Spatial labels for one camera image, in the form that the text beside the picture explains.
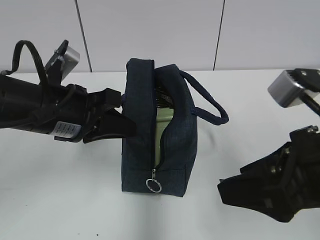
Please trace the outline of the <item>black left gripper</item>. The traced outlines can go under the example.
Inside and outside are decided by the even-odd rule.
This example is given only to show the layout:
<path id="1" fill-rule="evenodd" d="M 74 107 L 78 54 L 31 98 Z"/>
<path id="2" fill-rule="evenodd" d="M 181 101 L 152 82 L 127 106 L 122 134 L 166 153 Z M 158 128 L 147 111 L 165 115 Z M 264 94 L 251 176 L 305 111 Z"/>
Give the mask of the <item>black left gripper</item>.
<path id="1" fill-rule="evenodd" d="M 51 86 L 39 109 L 39 132 L 62 142 L 91 143 L 133 137 L 137 125 L 114 108 L 121 106 L 121 93 L 106 88 L 88 93 L 76 85 Z"/>

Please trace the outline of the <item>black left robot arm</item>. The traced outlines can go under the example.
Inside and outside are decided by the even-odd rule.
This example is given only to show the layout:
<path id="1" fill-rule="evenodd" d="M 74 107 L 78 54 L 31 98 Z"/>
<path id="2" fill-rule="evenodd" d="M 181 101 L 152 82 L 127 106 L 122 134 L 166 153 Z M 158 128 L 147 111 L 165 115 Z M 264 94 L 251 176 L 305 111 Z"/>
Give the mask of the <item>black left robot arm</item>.
<path id="1" fill-rule="evenodd" d="M 111 88 L 88 93 L 76 84 L 44 88 L 0 78 L 0 127 L 51 135 L 56 141 L 86 144 L 134 136 L 136 123 L 116 110 L 121 103 L 121 93 Z"/>

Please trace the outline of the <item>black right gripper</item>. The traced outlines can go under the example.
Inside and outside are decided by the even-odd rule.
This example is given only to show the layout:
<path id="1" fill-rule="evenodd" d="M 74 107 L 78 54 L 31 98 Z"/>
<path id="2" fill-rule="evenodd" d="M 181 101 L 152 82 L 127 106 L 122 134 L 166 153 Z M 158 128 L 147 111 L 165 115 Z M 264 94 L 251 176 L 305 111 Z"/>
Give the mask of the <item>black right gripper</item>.
<path id="1" fill-rule="evenodd" d="M 320 133 L 307 126 L 289 133 L 290 141 L 240 169 L 217 185 L 225 205 L 267 216 L 294 216 L 320 206 Z"/>

